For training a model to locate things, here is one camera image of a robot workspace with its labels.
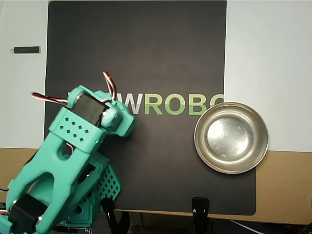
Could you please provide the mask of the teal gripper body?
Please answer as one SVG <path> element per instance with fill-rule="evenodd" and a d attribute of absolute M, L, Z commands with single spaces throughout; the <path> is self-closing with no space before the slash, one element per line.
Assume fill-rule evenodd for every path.
<path fill-rule="evenodd" d="M 116 134 L 120 137 L 127 137 L 135 125 L 135 117 L 122 102 L 117 100 L 115 106 L 122 116 L 122 120 L 116 129 Z"/>

